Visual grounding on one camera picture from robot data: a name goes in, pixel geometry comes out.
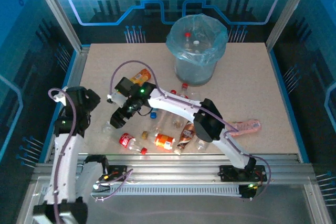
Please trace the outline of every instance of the plastic bag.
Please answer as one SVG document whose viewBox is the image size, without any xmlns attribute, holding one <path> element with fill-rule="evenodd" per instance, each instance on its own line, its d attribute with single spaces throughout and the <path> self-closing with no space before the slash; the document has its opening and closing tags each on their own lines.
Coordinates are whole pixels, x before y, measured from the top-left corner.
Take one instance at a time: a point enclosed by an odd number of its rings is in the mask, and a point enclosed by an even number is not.
<svg viewBox="0 0 336 224">
<path fill-rule="evenodd" d="M 197 50 L 186 48 L 185 34 L 190 33 L 189 41 L 199 41 Z M 204 14 L 188 15 L 173 25 L 167 36 L 166 45 L 170 52 L 181 60 L 198 66 L 216 63 L 223 56 L 228 42 L 226 27 L 215 18 Z"/>
<path fill-rule="evenodd" d="M 204 14 L 188 15 L 173 25 L 166 45 L 175 58 L 175 73 L 192 86 L 207 83 L 228 42 L 226 27 Z"/>
</svg>

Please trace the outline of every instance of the pink object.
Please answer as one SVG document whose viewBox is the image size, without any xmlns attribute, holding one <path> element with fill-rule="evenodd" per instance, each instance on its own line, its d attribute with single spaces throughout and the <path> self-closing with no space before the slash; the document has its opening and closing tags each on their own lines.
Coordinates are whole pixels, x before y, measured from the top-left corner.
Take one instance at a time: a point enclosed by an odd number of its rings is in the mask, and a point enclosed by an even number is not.
<svg viewBox="0 0 336 224">
<path fill-rule="evenodd" d="M 239 130 L 239 132 L 230 132 L 231 136 L 240 136 L 244 134 L 254 133 L 261 130 L 261 123 L 259 120 L 248 120 L 245 122 L 233 122 L 231 125 Z"/>
</svg>

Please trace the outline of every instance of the bottle cap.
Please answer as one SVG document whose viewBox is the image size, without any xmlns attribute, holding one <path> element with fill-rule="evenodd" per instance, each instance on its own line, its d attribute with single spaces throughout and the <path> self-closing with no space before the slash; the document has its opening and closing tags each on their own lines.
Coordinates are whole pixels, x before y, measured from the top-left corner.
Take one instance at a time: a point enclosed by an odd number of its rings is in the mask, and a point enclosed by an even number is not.
<svg viewBox="0 0 336 224">
<path fill-rule="evenodd" d="M 151 119 L 155 119 L 157 116 L 156 112 L 151 112 Z"/>
<path fill-rule="evenodd" d="M 147 131 L 142 132 L 141 138 L 144 139 L 144 140 L 147 140 L 148 132 Z"/>
<path fill-rule="evenodd" d="M 178 155 L 180 155 L 182 153 L 182 151 L 180 149 L 177 149 L 177 148 L 174 150 L 174 152 Z"/>
<path fill-rule="evenodd" d="M 148 150 L 147 150 L 146 148 L 142 148 L 140 153 L 141 153 L 142 155 L 145 155 L 145 154 L 147 153 L 147 151 L 148 151 Z"/>
</svg>

